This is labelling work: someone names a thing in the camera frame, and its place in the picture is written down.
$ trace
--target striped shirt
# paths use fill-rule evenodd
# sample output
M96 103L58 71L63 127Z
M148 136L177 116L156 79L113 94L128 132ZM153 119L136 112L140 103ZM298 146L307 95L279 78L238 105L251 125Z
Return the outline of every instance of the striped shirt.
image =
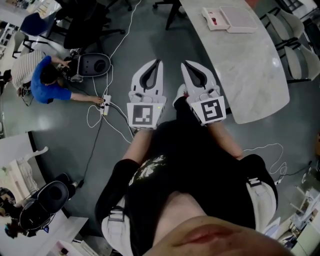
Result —
M21 88L23 84L31 81L36 66L45 57L45 54L40 50L24 54L14 61L11 75L12 84L16 90Z

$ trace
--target white robot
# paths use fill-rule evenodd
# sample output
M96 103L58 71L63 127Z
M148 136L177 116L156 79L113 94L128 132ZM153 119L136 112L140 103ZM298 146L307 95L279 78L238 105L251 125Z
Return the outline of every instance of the white robot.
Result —
M199 63L186 60L181 64L186 99L201 125L226 118L224 97L212 72ZM165 108L163 96L164 65L159 59L146 63L133 76L130 103L127 103L129 126L137 129L156 129Z

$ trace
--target desk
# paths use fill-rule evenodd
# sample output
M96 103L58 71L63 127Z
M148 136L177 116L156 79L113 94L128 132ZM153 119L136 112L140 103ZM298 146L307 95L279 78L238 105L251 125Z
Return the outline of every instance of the desk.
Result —
M267 30L245 0L180 0L217 73L238 124L272 115L288 104L289 91L279 55ZM203 7L247 9L257 23L255 33L210 31Z

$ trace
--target concrete floor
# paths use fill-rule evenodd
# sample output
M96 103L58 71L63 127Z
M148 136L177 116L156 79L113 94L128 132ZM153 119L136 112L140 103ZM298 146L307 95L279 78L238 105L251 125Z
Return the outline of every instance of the concrete floor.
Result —
M122 1L119 1L110 10L111 29L127 29L129 26L131 13L127 12L122 4ZM168 121L175 118L171 102L183 83L180 63L191 60L211 70L213 67L188 18L176 17L170 30L166 31L165 25L171 6L163 5L153 10L152 4L152 0L142 1L134 14L129 36L112 57L114 78L109 93L112 95L111 100L126 113L132 76L146 62L161 59L164 63L163 94L168 100L162 121ZM271 0L261 0L256 7L257 14L263 15L273 8L274 4ZM122 38L123 35L120 34L103 38L104 51L110 55ZM106 77L96 78L95 84L98 94L101 95L106 87ZM91 95L95 94L92 79L85 79L76 86ZM320 124L320 89L318 79L290 84L288 87L289 104L272 116L239 125L235 123L232 115L228 115L224 124L243 149L273 143L282 144L283 156L275 169L286 162L287 173L290 174L307 165L308 161L315 157L316 135ZM49 147L49 151L41 156L44 171L49 177L54 178L65 172L73 179L81 179L98 131L98 126L89 128L87 125L86 116L90 103L55 100L44 105L34 100L30 107L26 107L22 100L16 97L12 86L7 86L4 90L2 102L7 136L34 131L37 148ZM90 124L94 124L98 119L98 112L92 109L89 114ZM114 109L110 110L107 120L130 139L123 118ZM94 217L97 199L107 184L114 165L122 158L128 146L121 135L103 121L85 184L65 206L73 216L89 217L85 230L87 234L98 234ZM270 168L280 156L281 148L271 146L255 153L262 156L267 168ZM295 186L300 183L302 175L303 172L286 176L277 186L279 205L276 216L283 220L294 212L289 203L299 204L301 200L295 193ZM276 181L279 173L272 177Z

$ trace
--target power strip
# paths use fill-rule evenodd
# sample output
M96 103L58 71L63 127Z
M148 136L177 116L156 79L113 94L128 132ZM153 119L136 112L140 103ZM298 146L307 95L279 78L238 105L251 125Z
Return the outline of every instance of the power strip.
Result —
M103 99L104 99L104 103L102 103L100 105L100 114L103 115L103 116L107 116L108 115L108 112L109 112L109 105L110 105L110 102L111 102L111 95L104 95L103 96Z

